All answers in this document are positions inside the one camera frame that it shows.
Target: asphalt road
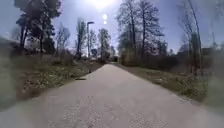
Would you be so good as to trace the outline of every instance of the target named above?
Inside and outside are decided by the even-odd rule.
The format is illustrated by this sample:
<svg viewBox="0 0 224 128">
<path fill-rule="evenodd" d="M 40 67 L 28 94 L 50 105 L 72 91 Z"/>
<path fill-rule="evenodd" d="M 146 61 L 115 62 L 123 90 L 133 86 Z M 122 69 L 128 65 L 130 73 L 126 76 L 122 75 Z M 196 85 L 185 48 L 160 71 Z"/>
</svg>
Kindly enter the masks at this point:
<svg viewBox="0 0 224 128">
<path fill-rule="evenodd" d="M 0 113 L 0 128 L 223 128 L 198 103 L 105 65 Z"/>
</svg>

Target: grassy verge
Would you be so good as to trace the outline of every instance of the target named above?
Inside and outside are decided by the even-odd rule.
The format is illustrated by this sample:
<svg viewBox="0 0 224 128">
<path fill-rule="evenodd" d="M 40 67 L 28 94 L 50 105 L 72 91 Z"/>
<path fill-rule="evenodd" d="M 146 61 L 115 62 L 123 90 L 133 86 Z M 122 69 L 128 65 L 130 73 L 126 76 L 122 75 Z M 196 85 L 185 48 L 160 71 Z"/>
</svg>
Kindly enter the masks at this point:
<svg viewBox="0 0 224 128">
<path fill-rule="evenodd" d="M 38 96 L 49 88 L 84 76 L 101 67 L 96 62 L 78 61 L 73 65 L 52 64 L 51 57 L 23 56 L 13 59 L 13 75 L 16 78 L 17 98 Z"/>
<path fill-rule="evenodd" d="M 196 101 L 201 102 L 206 97 L 207 81 L 199 81 L 192 78 L 192 76 L 182 76 L 158 70 L 125 67 L 120 64 L 115 65 L 155 84 L 161 85 L 179 95 L 184 95 Z"/>
</svg>

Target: street lamp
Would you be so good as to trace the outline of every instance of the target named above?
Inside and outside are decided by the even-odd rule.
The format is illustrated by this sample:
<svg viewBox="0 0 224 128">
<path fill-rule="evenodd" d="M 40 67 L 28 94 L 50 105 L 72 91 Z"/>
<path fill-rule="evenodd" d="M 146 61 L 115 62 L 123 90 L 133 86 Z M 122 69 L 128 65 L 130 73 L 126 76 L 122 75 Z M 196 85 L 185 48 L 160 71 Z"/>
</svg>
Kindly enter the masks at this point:
<svg viewBox="0 0 224 128">
<path fill-rule="evenodd" d="M 88 46 L 88 58 L 90 58 L 90 40 L 89 40 L 89 25 L 90 24 L 94 24 L 93 21 L 89 21 L 87 22 L 87 34 L 88 34 L 88 42 L 87 42 L 87 46 Z"/>
</svg>

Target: sunlight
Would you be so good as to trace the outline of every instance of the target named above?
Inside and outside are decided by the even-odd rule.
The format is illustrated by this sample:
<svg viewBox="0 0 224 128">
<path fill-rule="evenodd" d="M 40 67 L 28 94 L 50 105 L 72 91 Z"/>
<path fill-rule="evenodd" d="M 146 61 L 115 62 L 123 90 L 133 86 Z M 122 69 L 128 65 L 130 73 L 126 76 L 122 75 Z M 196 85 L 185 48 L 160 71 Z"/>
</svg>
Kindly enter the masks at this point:
<svg viewBox="0 0 224 128">
<path fill-rule="evenodd" d="M 102 10 L 109 5 L 113 4 L 116 0 L 87 0 L 87 2 L 97 9 Z"/>
<path fill-rule="evenodd" d="M 103 20 L 107 20 L 107 14 L 103 14 Z"/>
</svg>

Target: sun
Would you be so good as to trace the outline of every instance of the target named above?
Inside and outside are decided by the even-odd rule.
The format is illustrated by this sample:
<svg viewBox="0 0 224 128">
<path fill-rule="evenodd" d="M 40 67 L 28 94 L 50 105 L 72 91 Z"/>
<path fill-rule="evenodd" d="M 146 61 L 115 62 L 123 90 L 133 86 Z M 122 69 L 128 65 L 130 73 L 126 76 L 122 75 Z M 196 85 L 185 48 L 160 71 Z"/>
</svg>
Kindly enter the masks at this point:
<svg viewBox="0 0 224 128">
<path fill-rule="evenodd" d="M 87 0 L 87 3 L 93 5 L 96 9 L 102 10 L 112 5 L 116 0 Z"/>
</svg>

